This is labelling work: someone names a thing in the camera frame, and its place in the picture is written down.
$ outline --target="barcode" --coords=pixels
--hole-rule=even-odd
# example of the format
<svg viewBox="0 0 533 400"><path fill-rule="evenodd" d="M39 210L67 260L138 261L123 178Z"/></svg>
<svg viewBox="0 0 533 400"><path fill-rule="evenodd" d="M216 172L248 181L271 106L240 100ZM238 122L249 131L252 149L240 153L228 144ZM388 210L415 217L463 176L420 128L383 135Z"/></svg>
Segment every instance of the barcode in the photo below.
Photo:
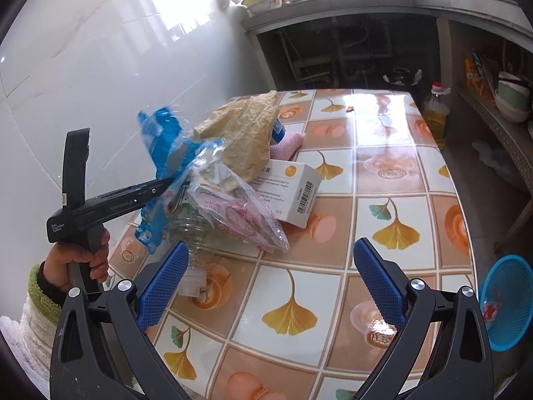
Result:
<svg viewBox="0 0 533 400"><path fill-rule="evenodd" d="M300 204L298 206L298 213L304 213L307 202L309 201L309 196L311 195L311 190L313 189L313 184L307 182L305 184L305 189L303 190L302 198L300 199Z"/></svg>

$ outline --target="sleeve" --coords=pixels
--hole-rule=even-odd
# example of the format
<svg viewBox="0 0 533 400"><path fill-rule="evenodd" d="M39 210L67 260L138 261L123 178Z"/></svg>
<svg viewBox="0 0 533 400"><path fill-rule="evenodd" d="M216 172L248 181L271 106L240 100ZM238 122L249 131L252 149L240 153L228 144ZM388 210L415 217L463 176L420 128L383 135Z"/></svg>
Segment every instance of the sleeve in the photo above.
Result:
<svg viewBox="0 0 533 400"><path fill-rule="evenodd" d="M2 334L33 384L50 398L49 378L55 328L61 314L61 292L42 276L42 265L30 272L28 296L20 322L0 318Z"/></svg>

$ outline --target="green fuzzy cuff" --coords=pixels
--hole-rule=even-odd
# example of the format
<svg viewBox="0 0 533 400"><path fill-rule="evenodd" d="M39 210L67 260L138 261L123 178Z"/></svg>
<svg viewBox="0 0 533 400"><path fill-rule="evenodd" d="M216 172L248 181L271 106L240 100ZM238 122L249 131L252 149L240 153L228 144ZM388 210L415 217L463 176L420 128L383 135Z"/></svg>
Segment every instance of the green fuzzy cuff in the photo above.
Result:
<svg viewBox="0 0 533 400"><path fill-rule="evenodd" d="M57 325L59 322L59 315L61 314L61 307L46 296L37 284L37 273L40 268L41 266L36 264L30 271L28 295L35 308L50 322Z"/></svg>

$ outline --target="human hand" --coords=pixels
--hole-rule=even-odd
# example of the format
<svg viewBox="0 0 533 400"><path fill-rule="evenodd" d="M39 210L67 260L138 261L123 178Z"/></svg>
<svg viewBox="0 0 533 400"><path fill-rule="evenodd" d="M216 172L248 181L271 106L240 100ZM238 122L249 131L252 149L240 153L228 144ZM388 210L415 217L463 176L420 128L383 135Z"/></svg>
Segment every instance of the human hand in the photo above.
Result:
<svg viewBox="0 0 533 400"><path fill-rule="evenodd" d="M109 232L107 229L100 240L101 247L93 254L76 244L67 242L56 243L44 262L43 275L46 281L62 292L72 287L68 276L67 264L70 262L88 263L91 267L91 278L103 283L107 279L109 263Z"/></svg>

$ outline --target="orange tile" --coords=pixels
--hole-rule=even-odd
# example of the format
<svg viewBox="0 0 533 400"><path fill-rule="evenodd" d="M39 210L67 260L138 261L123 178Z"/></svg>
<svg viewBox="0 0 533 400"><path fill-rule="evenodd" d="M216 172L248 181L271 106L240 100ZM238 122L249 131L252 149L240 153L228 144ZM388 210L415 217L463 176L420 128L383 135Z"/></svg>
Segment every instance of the orange tile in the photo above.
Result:
<svg viewBox="0 0 533 400"><path fill-rule="evenodd" d="M353 147L353 126L352 118L309 121L302 149Z"/></svg>
<svg viewBox="0 0 533 400"><path fill-rule="evenodd" d="M435 275L415 275L423 279L431 288L436 286ZM348 371L356 373L370 373L379 362L385 352L377 344L388 344L390 338L376 334L364 335L361 330L364 317L372 319L367 314L368 308L373 303L369 291L359 275L351 275L348 278L346 295L341 308L339 325L331 352L327 361L327 370ZM413 367L414 371L422 371L431 353L433 329L430 327L426 341Z"/></svg>
<svg viewBox="0 0 533 400"><path fill-rule="evenodd" d="M252 399L270 390L271 393L283 393L287 400L307 400L316 375L315 372L268 361L229 346L215 377L210 398Z"/></svg>
<svg viewBox="0 0 533 400"><path fill-rule="evenodd" d="M356 170L359 194L425 192L412 146L358 148Z"/></svg>
<svg viewBox="0 0 533 400"><path fill-rule="evenodd" d="M111 268L120 272L121 276L129 279L135 277L137 271L148 256L146 247L135 238L136 228L131 226L126 231L109 259Z"/></svg>
<svg viewBox="0 0 533 400"><path fill-rule="evenodd" d="M254 262L214 256L205 266L207 290L199 298L176 295L171 308L218 335L228 336L245 298L254 265Z"/></svg>
<svg viewBox="0 0 533 400"><path fill-rule="evenodd" d="M406 118L415 144L436 146L435 139L421 116L406 114Z"/></svg>
<svg viewBox="0 0 533 400"><path fill-rule="evenodd" d="M470 267L470 246L463 212L456 197L431 196L439 265L442 268Z"/></svg>
<svg viewBox="0 0 533 400"><path fill-rule="evenodd" d="M351 88L325 88L317 90L314 94L315 99L327 99L329 97L348 96L352 94Z"/></svg>
<svg viewBox="0 0 533 400"><path fill-rule="evenodd" d="M317 197L307 228L283 223L288 253L264 253L263 259L343 269L350 244L352 197Z"/></svg>
<svg viewBox="0 0 533 400"><path fill-rule="evenodd" d="M310 108L311 101L280 105L278 106L278 118L283 124L306 121Z"/></svg>

